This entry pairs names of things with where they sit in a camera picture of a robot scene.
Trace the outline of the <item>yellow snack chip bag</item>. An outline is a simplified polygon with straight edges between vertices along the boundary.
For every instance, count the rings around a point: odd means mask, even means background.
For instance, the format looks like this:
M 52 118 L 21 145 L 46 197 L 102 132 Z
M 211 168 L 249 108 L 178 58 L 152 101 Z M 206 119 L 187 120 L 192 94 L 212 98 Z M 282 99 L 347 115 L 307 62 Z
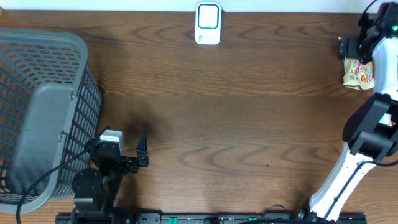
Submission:
M 343 87 L 355 90 L 371 90 L 374 88 L 373 63 L 362 64 L 356 58 L 348 58 L 348 44 L 342 37 L 339 40 L 338 58 L 343 62 L 345 74 Z

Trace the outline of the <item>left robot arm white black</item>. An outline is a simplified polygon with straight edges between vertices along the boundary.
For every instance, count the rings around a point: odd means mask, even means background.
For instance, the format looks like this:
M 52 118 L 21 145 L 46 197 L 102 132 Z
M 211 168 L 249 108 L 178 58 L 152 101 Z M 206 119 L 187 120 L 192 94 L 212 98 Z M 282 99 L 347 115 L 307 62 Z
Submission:
M 68 223 L 135 223 L 135 215 L 114 207 L 121 181 L 128 174 L 149 165 L 147 133 L 136 147 L 137 156 L 121 154 L 124 135 L 104 130 L 84 146 L 95 168 L 79 171 L 72 180 L 75 208 Z

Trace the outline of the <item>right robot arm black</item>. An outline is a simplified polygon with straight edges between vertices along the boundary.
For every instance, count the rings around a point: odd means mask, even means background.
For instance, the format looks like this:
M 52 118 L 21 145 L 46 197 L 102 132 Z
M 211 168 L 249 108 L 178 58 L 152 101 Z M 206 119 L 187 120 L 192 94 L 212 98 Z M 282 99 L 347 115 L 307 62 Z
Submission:
M 297 220 L 308 223 L 359 223 L 340 212 L 361 179 L 397 152 L 397 3 L 384 2 L 371 17 L 363 12 L 357 37 L 339 41 L 339 58 L 373 62 L 373 95 L 350 117 L 343 130 L 338 162 Z

